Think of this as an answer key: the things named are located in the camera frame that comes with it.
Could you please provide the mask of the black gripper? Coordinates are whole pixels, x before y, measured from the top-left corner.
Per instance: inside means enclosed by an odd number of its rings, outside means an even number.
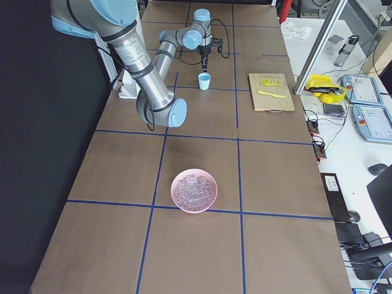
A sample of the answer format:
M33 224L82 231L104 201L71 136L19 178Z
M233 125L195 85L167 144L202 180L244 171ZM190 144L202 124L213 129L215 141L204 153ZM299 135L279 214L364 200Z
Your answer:
M208 55L211 53L211 47L198 46L198 53L201 57L202 72L208 72Z

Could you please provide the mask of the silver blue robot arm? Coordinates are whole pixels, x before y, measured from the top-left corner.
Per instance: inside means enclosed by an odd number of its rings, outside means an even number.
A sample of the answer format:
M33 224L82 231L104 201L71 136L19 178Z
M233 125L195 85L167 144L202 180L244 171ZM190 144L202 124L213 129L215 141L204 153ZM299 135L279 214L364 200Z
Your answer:
M160 48L151 59L137 34L135 1L51 1L50 5L55 30L86 39L98 34L113 46L141 89L136 108L144 123L165 127L184 123L186 101L176 97L164 80L179 46L194 50L212 44L209 10L196 10L194 22L187 28L161 32Z

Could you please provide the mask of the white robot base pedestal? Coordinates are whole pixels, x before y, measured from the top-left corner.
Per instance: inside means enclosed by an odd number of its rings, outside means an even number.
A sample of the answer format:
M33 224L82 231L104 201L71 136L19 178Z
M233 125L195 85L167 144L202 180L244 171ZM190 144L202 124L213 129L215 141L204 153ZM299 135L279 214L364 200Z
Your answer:
M130 73L128 73L127 70L124 70L124 73L121 78L119 97L121 99L137 99L139 92L140 92L139 85L130 76Z

